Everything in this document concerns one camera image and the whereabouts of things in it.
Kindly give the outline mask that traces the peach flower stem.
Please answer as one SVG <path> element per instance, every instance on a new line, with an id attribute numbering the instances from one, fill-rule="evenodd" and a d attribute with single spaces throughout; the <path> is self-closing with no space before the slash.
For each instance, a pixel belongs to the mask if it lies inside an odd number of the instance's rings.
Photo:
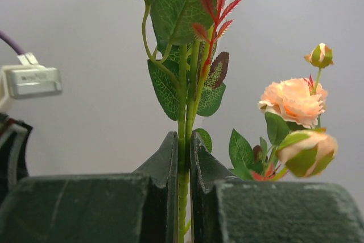
<path id="1" fill-rule="evenodd" d="M 267 126 L 267 139 L 252 147 L 236 130 L 231 132 L 231 172 L 252 181 L 277 181 L 288 173 L 297 178 L 321 174 L 338 151 L 336 139 L 321 126 L 328 92 L 320 78 L 333 65 L 333 51 L 320 43 L 305 61 L 317 68 L 313 78 L 291 78 L 268 85 L 258 101 Z"/>

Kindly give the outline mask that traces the pink flower stem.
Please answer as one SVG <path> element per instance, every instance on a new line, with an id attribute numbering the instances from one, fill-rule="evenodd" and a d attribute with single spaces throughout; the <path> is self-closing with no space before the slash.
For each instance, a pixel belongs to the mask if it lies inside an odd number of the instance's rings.
<path id="1" fill-rule="evenodd" d="M 197 116 L 220 107 L 228 55 L 216 54 L 218 41 L 232 25 L 229 14 L 241 0 L 143 0 L 142 34 L 152 23 L 156 47 L 146 40 L 148 72 L 165 114 L 178 130 L 178 211 L 176 241 L 183 242 L 190 169 L 190 142 Z"/>

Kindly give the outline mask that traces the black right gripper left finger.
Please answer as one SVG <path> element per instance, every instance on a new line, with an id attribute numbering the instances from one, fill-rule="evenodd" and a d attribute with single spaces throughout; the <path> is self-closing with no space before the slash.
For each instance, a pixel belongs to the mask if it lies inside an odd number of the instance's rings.
<path id="1" fill-rule="evenodd" d="M 177 134 L 134 172 L 21 180 L 1 205 L 2 242 L 175 242 Z"/>

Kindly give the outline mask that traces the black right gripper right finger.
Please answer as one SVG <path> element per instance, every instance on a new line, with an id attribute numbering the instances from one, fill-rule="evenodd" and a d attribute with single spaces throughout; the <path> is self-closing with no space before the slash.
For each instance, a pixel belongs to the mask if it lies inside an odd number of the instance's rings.
<path id="1" fill-rule="evenodd" d="M 344 187 L 333 183 L 248 182 L 191 139 L 194 242 L 363 241 L 363 217 Z"/>

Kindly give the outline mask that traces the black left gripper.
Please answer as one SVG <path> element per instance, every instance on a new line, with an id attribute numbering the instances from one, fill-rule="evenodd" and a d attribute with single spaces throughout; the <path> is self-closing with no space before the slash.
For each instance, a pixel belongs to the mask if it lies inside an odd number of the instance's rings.
<path id="1" fill-rule="evenodd" d="M 21 179 L 28 177 L 26 147 L 33 127 L 1 113 L 1 201 Z"/>

